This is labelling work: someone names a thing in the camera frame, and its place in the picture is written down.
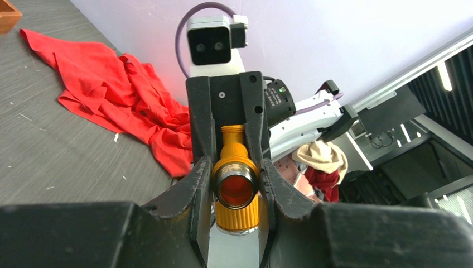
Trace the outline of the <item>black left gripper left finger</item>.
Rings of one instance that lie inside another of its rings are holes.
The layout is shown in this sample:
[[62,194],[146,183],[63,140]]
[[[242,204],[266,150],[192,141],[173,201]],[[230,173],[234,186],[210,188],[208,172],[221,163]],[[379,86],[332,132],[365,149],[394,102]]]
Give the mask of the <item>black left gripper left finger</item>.
[[1,208],[2,267],[207,267],[212,161],[144,206],[132,202]]

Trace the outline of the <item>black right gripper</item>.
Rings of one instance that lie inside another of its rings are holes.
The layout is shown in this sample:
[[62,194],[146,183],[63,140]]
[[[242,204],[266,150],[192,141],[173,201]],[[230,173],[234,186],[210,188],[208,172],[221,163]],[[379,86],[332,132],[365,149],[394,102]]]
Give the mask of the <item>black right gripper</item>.
[[249,71],[186,80],[194,162],[216,162],[216,127],[243,125],[250,158],[260,163],[269,146],[262,73]]

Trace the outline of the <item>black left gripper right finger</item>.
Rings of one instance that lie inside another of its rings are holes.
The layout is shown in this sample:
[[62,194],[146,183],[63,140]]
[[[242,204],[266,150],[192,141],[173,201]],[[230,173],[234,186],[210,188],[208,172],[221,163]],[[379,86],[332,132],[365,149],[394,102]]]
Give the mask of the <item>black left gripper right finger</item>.
[[260,267],[471,267],[472,226],[439,209],[317,204],[260,163]]

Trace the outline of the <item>orange plastic faucet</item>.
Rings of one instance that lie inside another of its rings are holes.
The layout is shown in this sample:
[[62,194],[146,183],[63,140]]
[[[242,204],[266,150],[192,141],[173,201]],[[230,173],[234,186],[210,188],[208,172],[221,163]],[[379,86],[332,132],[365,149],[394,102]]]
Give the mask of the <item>orange plastic faucet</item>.
[[216,224],[227,233],[251,231],[259,225],[259,171],[245,146],[244,126],[221,131],[223,148],[211,175]]

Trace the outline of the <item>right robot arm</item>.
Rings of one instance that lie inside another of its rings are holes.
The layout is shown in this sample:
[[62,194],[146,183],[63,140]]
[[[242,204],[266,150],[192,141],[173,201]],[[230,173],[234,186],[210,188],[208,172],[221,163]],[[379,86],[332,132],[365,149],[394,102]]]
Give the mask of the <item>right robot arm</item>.
[[337,101],[340,92],[326,81],[319,92],[296,104],[296,114],[271,126],[270,94],[287,93],[278,82],[268,87],[259,71],[224,76],[200,76],[186,81],[193,158],[217,162],[223,147],[222,126],[244,125],[250,158],[277,161],[300,146],[316,140],[332,141],[343,135],[358,114]]

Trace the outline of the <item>beige and red cloth pile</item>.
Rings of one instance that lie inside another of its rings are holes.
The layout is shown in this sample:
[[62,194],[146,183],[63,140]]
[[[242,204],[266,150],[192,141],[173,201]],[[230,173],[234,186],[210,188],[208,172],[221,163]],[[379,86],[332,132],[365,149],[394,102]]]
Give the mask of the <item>beige and red cloth pile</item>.
[[282,178],[316,203],[339,201],[339,185],[347,173],[344,152],[332,142],[303,145],[274,163]]

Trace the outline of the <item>red cloth at right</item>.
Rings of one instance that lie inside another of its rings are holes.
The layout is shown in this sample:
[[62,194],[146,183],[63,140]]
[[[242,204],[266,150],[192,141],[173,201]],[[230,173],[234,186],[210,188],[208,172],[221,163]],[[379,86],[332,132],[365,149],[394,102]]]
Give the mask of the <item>red cloth at right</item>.
[[189,109],[170,95],[151,64],[99,42],[59,40],[27,29],[20,36],[60,74],[65,88],[58,101],[66,109],[142,141],[171,176],[190,172]]

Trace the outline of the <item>wooden compartment tray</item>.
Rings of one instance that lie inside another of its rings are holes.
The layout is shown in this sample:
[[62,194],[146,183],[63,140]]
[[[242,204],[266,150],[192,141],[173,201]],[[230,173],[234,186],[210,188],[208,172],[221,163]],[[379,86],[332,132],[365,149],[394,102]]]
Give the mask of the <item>wooden compartment tray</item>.
[[1,35],[9,33],[22,18],[22,13],[8,0],[1,0]]

